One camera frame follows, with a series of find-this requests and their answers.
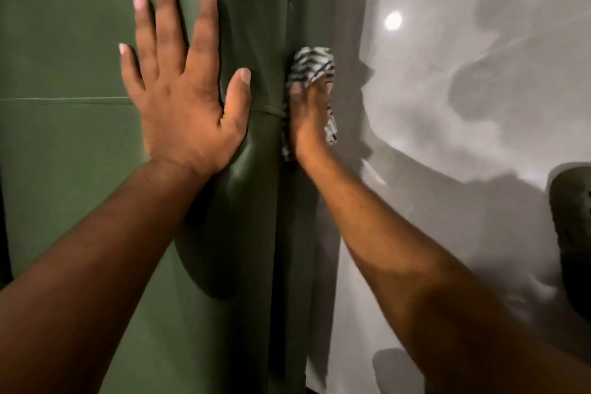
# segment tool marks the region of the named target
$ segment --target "person's right arm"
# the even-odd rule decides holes
[[[438,393],[589,392],[589,368],[513,319],[447,250],[397,214],[324,142],[322,81],[292,90],[291,137],[388,323]]]

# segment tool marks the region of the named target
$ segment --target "person's left hand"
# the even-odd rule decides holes
[[[228,165],[247,132],[251,73],[236,72],[222,109],[217,0],[201,0],[188,54],[177,1],[156,5],[154,24],[148,0],[134,0],[139,69],[132,49],[121,44],[123,83],[141,115],[152,160],[211,176]]]

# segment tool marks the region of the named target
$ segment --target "skin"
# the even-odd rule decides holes
[[[0,392],[97,392],[191,202],[243,140],[250,72],[218,102],[218,10],[187,50],[175,0],[134,0],[139,67],[125,87],[150,161],[0,292]],[[292,87],[291,139],[388,323],[440,393],[583,393],[585,365],[546,346],[444,248],[393,211],[324,142],[328,87]]]

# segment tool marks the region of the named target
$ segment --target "bright light spot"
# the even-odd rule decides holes
[[[385,24],[388,30],[400,30],[403,26],[403,15],[400,11],[395,11],[388,15]]]

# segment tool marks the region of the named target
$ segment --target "cloth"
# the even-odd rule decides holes
[[[291,66],[290,74],[287,78],[287,84],[285,91],[285,110],[289,112],[289,96],[291,85],[295,82],[303,84],[304,89],[313,84],[316,80],[321,77],[326,77],[327,91],[332,91],[335,82],[335,57],[332,50],[327,47],[304,47],[294,56],[294,62]],[[332,145],[337,142],[337,128],[335,116],[330,108],[329,100],[329,121],[324,128],[326,135],[326,141]],[[284,126],[283,133],[281,135],[282,148],[281,154],[286,161],[295,160],[296,157],[291,149],[291,143],[289,140],[289,115],[287,116]]]

